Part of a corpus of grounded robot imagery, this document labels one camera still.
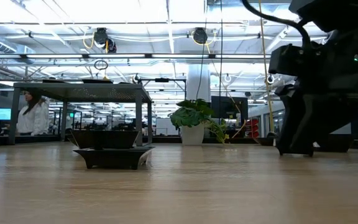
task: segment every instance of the woman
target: woman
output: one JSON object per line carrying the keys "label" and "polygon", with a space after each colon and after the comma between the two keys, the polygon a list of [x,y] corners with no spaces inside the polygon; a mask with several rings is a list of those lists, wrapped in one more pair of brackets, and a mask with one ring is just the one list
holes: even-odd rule
{"label": "woman", "polygon": [[41,95],[24,92],[27,106],[17,119],[17,132],[21,136],[36,136],[48,133],[48,103]]}

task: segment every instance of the desk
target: desk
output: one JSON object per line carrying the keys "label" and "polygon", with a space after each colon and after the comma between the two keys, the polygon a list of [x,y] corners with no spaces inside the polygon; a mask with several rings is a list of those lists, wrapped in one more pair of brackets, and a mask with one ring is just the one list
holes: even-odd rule
{"label": "desk", "polygon": [[[140,132],[136,146],[142,146],[142,104],[147,103],[147,124],[152,133],[152,100],[142,84],[109,83],[15,83],[11,110],[11,131],[9,144],[15,144],[17,117],[19,115],[19,97],[21,91],[31,91],[63,102],[62,117],[67,117],[68,102],[135,103],[136,131]],[[60,139],[65,138],[66,119],[62,119]]]}

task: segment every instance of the white pillar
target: white pillar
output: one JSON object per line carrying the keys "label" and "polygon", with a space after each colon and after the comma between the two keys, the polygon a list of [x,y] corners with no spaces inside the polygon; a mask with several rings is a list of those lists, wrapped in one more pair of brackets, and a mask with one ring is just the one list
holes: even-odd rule
{"label": "white pillar", "polygon": [[187,74],[187,96],[186,100],[204,99],[211,102],[211,76],[208,69],[208,64],[204,65],[189,65],[189,72]]}

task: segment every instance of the dark hair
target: dark hair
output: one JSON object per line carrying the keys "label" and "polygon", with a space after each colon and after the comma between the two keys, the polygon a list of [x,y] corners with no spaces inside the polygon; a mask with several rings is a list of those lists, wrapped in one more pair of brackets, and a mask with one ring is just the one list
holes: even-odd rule
{"label": "dark hair", "polygon": [[28,112],[30,112],[32,110],[32,108],[37,104],[40,103],[40,100],[42,99],[42,96],[40,94],[37,93],[32,93],[29,92],[28,94],[30,94],[32,96],[32,99],[27,103],[27,105],[29,106],[28,109],[23,113],[23,115],[27,114]]}

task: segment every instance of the black robot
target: black robot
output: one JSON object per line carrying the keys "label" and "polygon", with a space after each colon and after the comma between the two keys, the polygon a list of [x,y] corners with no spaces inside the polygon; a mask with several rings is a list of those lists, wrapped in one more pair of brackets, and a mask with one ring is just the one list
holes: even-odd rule
{"label": "black robot", "polygon": [[[276,89],[285,105],[276,146],[280,155],[313,155],[313,143],[358,116],[358,0],[293,0],[299,23],[268,16],[242,1],[254,14],[293,26],[302,47],[284,45],[272,52],[269,73],[296,77],[294,85]],[[330,33],[325,44],[310,41],[303,28],[314,22]]]}

